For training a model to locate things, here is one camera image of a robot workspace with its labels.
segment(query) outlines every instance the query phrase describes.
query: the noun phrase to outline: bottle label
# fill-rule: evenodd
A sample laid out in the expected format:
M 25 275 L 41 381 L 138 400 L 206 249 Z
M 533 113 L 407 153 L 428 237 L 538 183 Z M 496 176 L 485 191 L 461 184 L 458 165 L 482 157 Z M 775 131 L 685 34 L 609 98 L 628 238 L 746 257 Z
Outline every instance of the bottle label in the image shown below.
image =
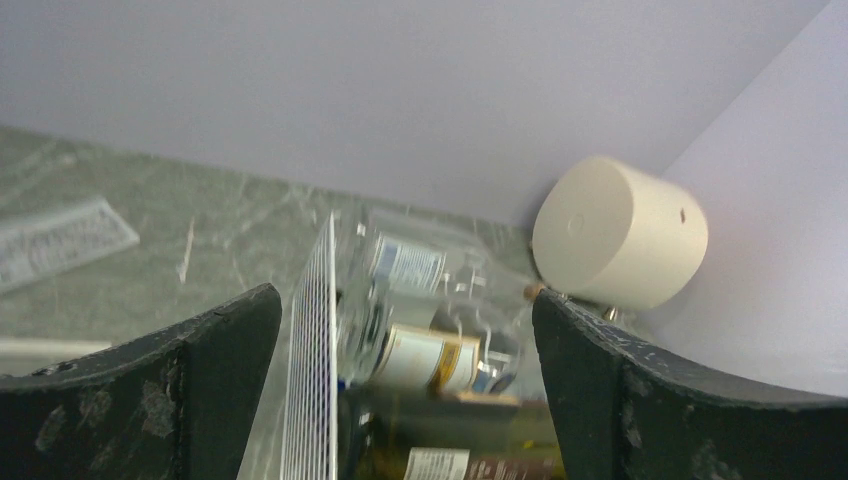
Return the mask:
M 468 450 L 413 448 L 403 480 L 464 480 L 470 454 Z
M 371 382 L 446 392 L 466 390 L 477 373 L 479 349 L 477 338 L 392 325 Z
M 550 480 L 553 458 L 472 457 L 462 480 Z
M 412 448 L 403 480 L 549 480 L 553 458 L 475 457 L 469 450 Z
M 445 266 L 445 252 L 405 242 L 387 235 L 377 240 L 374 276 L 393 287 L 434 292 Z

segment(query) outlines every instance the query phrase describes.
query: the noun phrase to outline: white plastic grid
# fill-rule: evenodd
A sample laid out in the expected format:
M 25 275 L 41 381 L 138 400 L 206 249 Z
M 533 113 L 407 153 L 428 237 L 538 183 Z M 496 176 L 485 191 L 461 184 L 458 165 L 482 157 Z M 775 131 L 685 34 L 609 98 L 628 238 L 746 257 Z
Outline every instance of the white plastic grid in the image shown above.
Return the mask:
M 331 213 L 292 297 L 280 480 L 337 475 L 334 221 Z

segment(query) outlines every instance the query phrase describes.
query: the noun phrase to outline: green marble countertop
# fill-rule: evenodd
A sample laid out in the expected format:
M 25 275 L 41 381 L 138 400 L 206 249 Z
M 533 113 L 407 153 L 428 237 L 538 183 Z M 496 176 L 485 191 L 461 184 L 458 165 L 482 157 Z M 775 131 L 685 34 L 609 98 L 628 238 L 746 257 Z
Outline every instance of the green marble countertop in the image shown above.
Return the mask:
M 0 295 L 0 336 L 118 344 L 271 282 L 291 295 L 331 208 L 379 205 L 473 231 L 533 274 L 526 232 L 491 222 L 0 127 L 0 219 L 104 196 L 141 244 Z M 191 256 L 183 266 L 189 229 Z M 239 479 L 279 478 L 288 319 Z

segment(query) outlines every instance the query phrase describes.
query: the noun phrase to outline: white wall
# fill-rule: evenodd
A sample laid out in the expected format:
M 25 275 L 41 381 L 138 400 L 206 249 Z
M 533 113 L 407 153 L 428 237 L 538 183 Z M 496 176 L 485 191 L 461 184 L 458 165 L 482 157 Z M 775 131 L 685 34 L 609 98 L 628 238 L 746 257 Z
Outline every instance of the white wall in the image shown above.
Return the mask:
M 669 349 L 848 396 L 848 0 L 835 0 L 674 162 L 710 222 L 690 285 L 648 315 Z
M 826 0 L 0 0 L 0 123 L 529 224 L 661 172 Z

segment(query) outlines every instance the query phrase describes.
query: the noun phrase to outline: white label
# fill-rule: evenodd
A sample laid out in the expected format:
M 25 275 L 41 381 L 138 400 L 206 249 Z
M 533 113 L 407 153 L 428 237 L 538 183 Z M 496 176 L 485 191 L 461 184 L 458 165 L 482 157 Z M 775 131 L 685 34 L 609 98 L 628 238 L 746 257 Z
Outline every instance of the white label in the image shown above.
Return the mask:
M 381 235 L 374 276 L 396 287 L 433 292 L 445 265 L 445 252 Z
M 413 448 L 403 480 L 463 480 L 468 469 L 468 450 Z
M 468 389 L 477 374 L 480 342 L 476 338 L 392 325 L 383 359 L 371 382 L 397 387 Z
M 137 244 L 103 198 L 0 225 L 0 292 Z

